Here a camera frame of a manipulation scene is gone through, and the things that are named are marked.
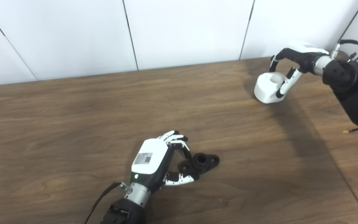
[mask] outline robotic finger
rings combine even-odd
[[[211,166],[207,160],[203,160],[207,159],[208,155],[202,153],[205,156],[200,157],[198,153],[192,157],[185,143],[187,140],[187,137],[180,135],[178,131],[169,131],[156,138],[145,140],[132,163],[131,184],[120,184],[126,193],[123,198],[111,204],[101,224],[144,224],[145,205],[151,194],[162,189],[164,185],[175,186],[198,180],[200,174],[219,164],[219,157],[215,155],[213,155],[214,166]],[[179,165],[179,172],[168,172],[176,150],[183,152],[186,160]]]
[[[165,178],[165,185],[175,186],[181,184],[191,183],[195,180],[198,180],[200,175],[198,174],[183,174],[178,172],[167,172],[167,177]]]

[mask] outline metal connector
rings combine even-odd
[[[120,187],[125,191],[128,190],[128,185],[126,183],[124,183],[124,182],[121,182]]]
[[[332,50],[331,55],[330,55],[331,59],[335,59],[335,58],[338,56],[338,52],[339,52],[339,47],[340,47],[340,46],[341,46],[341,45],[340,45],[339,43],[337,43],[337,44],[335,45],[335,47],[334,47],[334,49]]]

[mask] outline white cylindrical part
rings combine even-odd
[[[266,104],[282,101],[285,96],[278,98],[276,93],[285,79],[286,77],[278,72],[267,72],[261,74],[258,77],[254,89],[256,98]]]
[[[330,63],[333,59],[328,55],[321,56],[317,58],[314,62],[313,72],[315,75],[323,76],[324,68]]]
[[[138,183],[132,183],[126,190],[125,198],[135,202],[141,207],[145,207],[147,200],[150,197],[150,190]]]

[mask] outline white robotic hand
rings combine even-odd
[[[255,85],[254,93],[256,98],[263,103],[280,102],[284,99],[287,91],[299,79],[302,73],[310,71],[310,58],[321,55],[328,55],[326,50],[315,48],[312,45],[302,41],[290,41],[288,48],[284,48],[277,55],[271,58],[270,70],[258,77]],[[278,61],[284,58],[289,58],[300,64],[299,68],[291,68],[287,76],[276,72]]]
[[[132,163],[131,184],[124,186],[125,199],[144,207],[149,196],[164,185],[181,185],[198,180],[219,164],[219,157],[198,153],[191,156],[187,137],[170,131],[143,142]],[[183,152],[186,160],[179,165],[180,172],[168,172],[175,150]]]
[[[132,163],[131,183],[139,183],[154,192],[164,184],[179,185],[193,182],[194,178],[190,175],[168,173],[176,149],[180,149],[186,159],[191,159],[190,149],[185,141],[187,137],[179,135],[178,131],[170,131],[157,138],[145,140]]]

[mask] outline white plastic object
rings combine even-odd
[[[277,98],[276,93],[286,77],[279,72],[267,72],[259,75],[254,93],[262,103],[275,103],[284,99],[285,95]]]

